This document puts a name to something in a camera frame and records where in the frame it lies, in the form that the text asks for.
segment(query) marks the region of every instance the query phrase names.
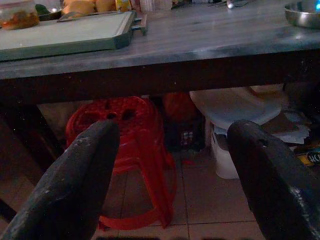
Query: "tile floor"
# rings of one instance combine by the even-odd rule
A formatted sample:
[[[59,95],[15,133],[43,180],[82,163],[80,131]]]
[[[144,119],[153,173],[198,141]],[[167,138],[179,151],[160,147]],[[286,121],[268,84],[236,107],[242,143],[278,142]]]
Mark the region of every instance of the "tile floor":
[[[97,230],[92,240],[97,237],[264,240],[248,208],[240,181],[219,178],[207,150],[197,154],[175,153],[174,158],[177,163],[177,192],[170,226],[162,229],[156,222],[137,230]],[[23,175],[0,176],[0,197],[17,211],[32,189],[33,186]],[[112,177],[102,210],[104,214],[114,218],[129,217],[151,207],[139,171]],[[6,226],[0,219],[0,233]]]

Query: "red plastic stool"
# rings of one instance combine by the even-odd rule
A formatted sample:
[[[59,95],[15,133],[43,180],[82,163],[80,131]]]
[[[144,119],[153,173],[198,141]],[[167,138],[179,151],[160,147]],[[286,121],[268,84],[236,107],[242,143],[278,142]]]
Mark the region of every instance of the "red plastic stool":
[[[159,112],[149,100],[139,97],[95,101],[80,107],[69,119],[66,127],[67,144],[71,144],[92,123],[105,119],[113,119],[120,130],[120,146],[113,174],[140,169],[154,208],[134,217],[101,216],[99,226],[131,230],[160,220],[165,228],[173,217],[177,173],[175,162],[164,147],[163,122]],[[166,187],[164,168],[173,169],[172,192]]]

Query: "table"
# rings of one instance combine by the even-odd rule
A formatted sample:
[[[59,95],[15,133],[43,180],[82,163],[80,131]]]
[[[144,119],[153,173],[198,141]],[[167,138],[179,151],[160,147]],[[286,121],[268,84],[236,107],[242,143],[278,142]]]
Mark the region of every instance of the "table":
[[[37,161],[43,170],[62,149],[36,104],[317,81],[320,30],[289,25],[287,2],[255,0],[232,10],[186,5],[151,14],[148,35],[135,32],[119,50],[0,62],[0,126],[8,132],[1,141],[10,142],[15,129],[10,144],[20,149],[13,153],[46,154],[47,163]]]

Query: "cutting board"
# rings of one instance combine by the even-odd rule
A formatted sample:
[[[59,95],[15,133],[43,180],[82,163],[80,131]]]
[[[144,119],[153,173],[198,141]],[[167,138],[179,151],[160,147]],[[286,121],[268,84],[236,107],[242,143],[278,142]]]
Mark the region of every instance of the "cutting board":
[[[123,48],[131,41],[135,17],[127,11],[42,21],[18,30],[0,28],[0,61]]]

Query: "marble countertop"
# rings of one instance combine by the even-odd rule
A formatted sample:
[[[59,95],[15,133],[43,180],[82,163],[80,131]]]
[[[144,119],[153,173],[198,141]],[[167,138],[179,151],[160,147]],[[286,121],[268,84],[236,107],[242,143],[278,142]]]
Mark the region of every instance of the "marble countertop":
[[[254,0],[232,10],[199,4],[157,12],[149,15],[147,36],[135,32],[128,47],[0,62],[0,79],[319,49],[320,30],[288,24],[287,2]]]

